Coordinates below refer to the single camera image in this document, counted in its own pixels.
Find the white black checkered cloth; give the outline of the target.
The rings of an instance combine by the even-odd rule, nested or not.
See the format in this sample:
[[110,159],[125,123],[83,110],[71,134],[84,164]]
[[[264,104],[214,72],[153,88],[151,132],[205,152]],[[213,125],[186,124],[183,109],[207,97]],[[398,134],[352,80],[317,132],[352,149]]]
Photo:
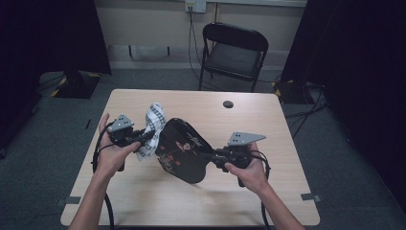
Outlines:
[[135,151],[139,161],[152,157],[158,147],[160,133],[167,122],[164,108],[160,103],[152,103],[146,114],[146,129],[155,130],[152,139]]

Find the black folding chair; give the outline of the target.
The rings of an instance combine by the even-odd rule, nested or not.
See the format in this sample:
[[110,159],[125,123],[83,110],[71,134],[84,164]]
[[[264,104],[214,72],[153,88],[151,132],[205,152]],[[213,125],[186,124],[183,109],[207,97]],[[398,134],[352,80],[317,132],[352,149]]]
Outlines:
[[251,82],[253,92],[269,48],[266,37],[255,30],[220,22],[207,24],[202,34],[204,47],[198,89],[202,88],[207,71],[211,75]]

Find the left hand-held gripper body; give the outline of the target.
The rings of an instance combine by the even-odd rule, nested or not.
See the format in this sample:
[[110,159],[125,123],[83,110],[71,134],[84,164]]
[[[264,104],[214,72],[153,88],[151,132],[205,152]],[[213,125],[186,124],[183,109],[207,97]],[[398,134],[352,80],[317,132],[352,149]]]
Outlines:
[[107,127],[110,141],[120,148],[141,142],[141,137],[145,131],[143,129],[134,129],[133,126],[134,122],[121,114]]

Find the black curtain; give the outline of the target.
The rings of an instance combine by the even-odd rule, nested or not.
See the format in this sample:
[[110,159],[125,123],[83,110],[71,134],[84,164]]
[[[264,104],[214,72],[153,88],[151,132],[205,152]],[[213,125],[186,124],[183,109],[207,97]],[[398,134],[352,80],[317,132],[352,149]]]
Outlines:
[[325,88],[406,211],[406,0],[307,0],[282,80]]
[[0,0],[0,150],[59,71],[111,72],[95,0]]

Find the black stand base striped tape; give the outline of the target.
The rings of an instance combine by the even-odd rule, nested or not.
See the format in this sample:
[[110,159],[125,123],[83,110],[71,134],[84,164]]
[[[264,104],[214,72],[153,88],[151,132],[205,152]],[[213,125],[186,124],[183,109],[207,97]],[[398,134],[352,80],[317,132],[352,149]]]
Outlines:
[[101,75],[91,72],[64,72],[62,80],[51,96],[65,99],[90,99]]
[[292,80],[274,81],[272,87],[281,104],[315,104],[308,89],[298,86]]

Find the person's left hand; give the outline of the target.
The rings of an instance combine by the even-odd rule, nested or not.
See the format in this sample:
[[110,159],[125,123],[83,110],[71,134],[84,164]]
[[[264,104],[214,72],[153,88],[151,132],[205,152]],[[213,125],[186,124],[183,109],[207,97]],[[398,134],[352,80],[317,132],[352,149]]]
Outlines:
[[101,142],[99,148],[98,167],[93,175],[93,177],[97,180],[104,181],[109,180],[123,165],[126,157],[141,146],[139,142],[135,142],[124,148],[113,145],[109,139],[109,135],[103,131],[103,129],[107,126],[108,119],[109,114],[104,114],[99,125]]

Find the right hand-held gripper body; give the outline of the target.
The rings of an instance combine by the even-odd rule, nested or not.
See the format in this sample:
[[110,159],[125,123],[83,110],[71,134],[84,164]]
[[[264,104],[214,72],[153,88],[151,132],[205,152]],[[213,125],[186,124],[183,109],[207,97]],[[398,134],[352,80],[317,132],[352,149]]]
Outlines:
[[228,170],[225,168],[226,163],[231,163],[240,169],[246,169],[253,159],[266,163],[266,156],[263,153],[259,152],[259,155],[255,155],[254,151],[250,150],[251,144],[265,138],[266,136],[262,134],[233,132],[227,146],[223,149],[216,149],[219,154],[217,157],[224,159],[224,166],[217,168],[227,173]]

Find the person's right hand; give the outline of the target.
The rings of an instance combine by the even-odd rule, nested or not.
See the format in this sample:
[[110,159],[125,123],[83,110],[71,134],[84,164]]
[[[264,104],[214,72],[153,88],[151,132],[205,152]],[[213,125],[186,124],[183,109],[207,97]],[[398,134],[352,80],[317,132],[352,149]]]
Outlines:
[[238,177],[245,187],[260,198],[266,197],[272,191],[262,163],[258,159],[253,159],[246,169],[240,169],[231,163],[226,163],[225,168]]

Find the black flower-painted lacquer tray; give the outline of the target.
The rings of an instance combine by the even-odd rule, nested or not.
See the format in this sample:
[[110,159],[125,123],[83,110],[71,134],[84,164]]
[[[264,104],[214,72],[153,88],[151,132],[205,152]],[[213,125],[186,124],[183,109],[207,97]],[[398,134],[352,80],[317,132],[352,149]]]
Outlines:
[[196,184],[205,178],[209,164],[200,151],[212,149],[188,122],[172,118],[160,133],[155,155],[167,173],[187,183]]

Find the grey tape strip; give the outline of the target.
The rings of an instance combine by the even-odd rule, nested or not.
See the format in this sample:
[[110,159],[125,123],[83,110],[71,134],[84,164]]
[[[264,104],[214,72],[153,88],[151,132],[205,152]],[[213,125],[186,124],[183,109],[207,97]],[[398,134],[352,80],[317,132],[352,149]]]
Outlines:
[[303,201],[305,201],[305,200],[313,200],[314,202],[322,201],[322,198],[320,197],[320,195],[314,195],[312,193],[301,194],[301,198]]
[[56,206],[64,207],[67,204],[79,204],[81,200],[80,196],[68,196],[65,198],[58,199],[56,201]]

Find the white wall socket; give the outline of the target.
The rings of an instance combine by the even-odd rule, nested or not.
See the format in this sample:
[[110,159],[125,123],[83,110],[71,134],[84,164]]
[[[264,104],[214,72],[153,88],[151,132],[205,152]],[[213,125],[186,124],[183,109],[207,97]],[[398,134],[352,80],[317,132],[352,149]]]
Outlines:
[[185,12],[205,13],[207,3],[201,0],[186,0]]

